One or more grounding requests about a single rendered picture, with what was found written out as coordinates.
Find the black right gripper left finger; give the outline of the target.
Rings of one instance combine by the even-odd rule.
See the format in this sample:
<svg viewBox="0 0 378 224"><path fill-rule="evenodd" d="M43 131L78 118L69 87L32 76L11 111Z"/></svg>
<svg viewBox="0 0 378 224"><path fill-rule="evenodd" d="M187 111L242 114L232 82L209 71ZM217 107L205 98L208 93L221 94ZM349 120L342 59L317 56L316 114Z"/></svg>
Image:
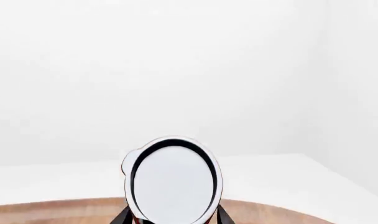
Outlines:
<svg viewBox="0 0 378 224"><path fill-rule="evenodd" d="M126 206L120 214L114 218L110 224L132 224L133 216L130 208Z"/></svg>

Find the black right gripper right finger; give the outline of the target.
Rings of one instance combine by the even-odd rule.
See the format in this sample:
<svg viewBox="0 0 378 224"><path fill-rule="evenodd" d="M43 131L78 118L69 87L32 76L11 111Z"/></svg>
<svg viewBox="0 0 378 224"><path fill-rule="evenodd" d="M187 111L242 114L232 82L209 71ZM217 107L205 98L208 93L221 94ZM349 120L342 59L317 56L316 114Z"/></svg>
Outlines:
<svg viewBox="0 0 378 224"><path fill-rule="evenodd" d="M218 205L217 208L217 224L235 224L235 222L221 205Z"/></svg>

